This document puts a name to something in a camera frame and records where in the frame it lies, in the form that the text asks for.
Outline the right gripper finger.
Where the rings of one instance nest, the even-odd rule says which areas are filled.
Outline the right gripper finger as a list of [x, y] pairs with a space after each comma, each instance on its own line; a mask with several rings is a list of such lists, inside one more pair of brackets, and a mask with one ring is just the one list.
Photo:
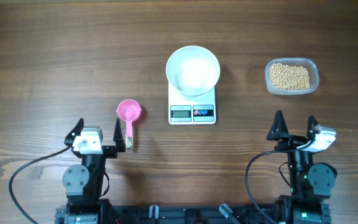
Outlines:
[[308, 118], [308, 126], [307, 126], [307, 139], [308, 140], [314, 140], [315, 139], [315, 135], [317, 133], [317, 130], [315, 129], [315, 127], [317, 127], [319, 123], [317, 122], [317, 120], [315, 119], [315, 117], [313, 115], [311, 115]]
[[275, 113], [275, 117], [272, 126], [267, 134], [266, 140], [279, 141], [288, 137], [289, 137], [288, 128], [285, 123], [282, 110], [278, 110]]

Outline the pink measuring scoop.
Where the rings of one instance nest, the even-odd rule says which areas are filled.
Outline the pink measuring scoop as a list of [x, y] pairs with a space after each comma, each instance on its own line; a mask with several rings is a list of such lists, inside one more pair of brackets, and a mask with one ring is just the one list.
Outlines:
[[126, 124], [126, 149], [133, 150], [133, 122], [136, 121], [141, 114], [140, 104], [136, 100], [123, 100], [117, 107], [117, 115]]

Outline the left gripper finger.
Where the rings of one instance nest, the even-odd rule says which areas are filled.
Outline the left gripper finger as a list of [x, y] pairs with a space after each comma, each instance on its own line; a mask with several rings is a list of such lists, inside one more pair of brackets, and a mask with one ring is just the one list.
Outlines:
[[83, 127], [84, 127], [84, 119], [80, 118], [77, 124], [75, 125], [75, 127], [66, 135], [64, 140], [64, 145], [72, 146], [75, 138], [80, 135]]
[[122, 135], [121, 130], [121, 122], [120, 119], [116, 119], [115, 127], [114, 127], [114, 135], [113, 135], [113, 141], [115, 143], [115, 151], [116, 152], [125, 152], [126, 151], [126, 141], [125, 138]]

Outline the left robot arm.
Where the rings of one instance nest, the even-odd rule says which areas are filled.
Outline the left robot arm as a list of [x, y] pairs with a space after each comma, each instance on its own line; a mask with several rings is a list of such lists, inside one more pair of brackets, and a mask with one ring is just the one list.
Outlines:
[[114, 127], [115, 145], [102, 145], [103, 133], [99, 126], [85, 126], [80, 118], [76, 126], [66, 135], [64, 144], [81, 164], [70, 166], [63, 175], [67, 204], [56, 210], [55, 223], [122, 223], [108, 199], [102, 199], [109, 187], [103, 188], [103, 180], [108, 179], [106, 160], [117, 158], [119, 152], [126, 151], [121, 123], [117, 119]]

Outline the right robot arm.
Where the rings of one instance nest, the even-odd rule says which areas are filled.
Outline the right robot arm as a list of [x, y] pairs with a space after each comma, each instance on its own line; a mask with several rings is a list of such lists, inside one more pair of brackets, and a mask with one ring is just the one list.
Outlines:
[[331, 223], [329, 206], [323, 201], [331, 197], [337, 170], [327, 163], [313, 162], [313, 155], [336, 140], [336, 131], [310, 116], [306, 136], [290, 134], [283, 113], [278, 110], [266, 140], [276, 141], [274, 151], [287, 155], [291, 191], [275, 201], [271, 219], [275, 223]]

